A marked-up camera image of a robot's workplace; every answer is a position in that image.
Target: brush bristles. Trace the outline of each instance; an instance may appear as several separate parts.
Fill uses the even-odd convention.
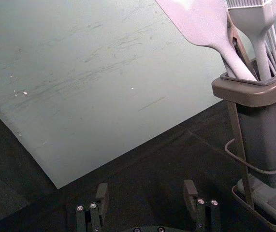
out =
[[[227,0],[228,8],[261,6],[269,0]]]

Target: scratched surface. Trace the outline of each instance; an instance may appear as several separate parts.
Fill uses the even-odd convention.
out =
[[[223,72],[153,0],[0,0],[0,118],[58,188],[219,101]]]

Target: gray plastic container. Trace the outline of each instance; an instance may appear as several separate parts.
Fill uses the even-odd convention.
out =
[[[215,96],[236,103],[247,162],[265,171],[276,170],[276,77],[251,82],[223,74],[212,88]],[[249,171],[276,188],[276,174]]]

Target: metal screw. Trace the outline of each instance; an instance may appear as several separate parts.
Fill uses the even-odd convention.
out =
[[[84,209],[84,207],[81,206],[81,205],[79,205],[79,206],[76,208],[77,211],[82,211],[83,209]]]
[[[215,200],[212,200],[212,201],[211,201],[211,204],[216,206],[216,205],[218,205],[218,202],[215,201]]]
[[[165,232],[165,228],[163,228],[163,227],[158,227],[157,231],[158,231],[158,232]]]
[[[96,203],[92,203],[92,204],[90,205],[90,208],[92,208],[92,209],[94,209],[94,208],[96,208],[96,207],[97,207]]]
[[[198,199],[198,203],[199,204],[204,204],[204,200],[203,199]]]

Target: silicone spatula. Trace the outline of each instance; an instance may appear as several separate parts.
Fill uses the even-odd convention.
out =
[[[228,41],[227,6],[223,0],[156,0],[192,44],[217,50],[238,78],[256,81]]]

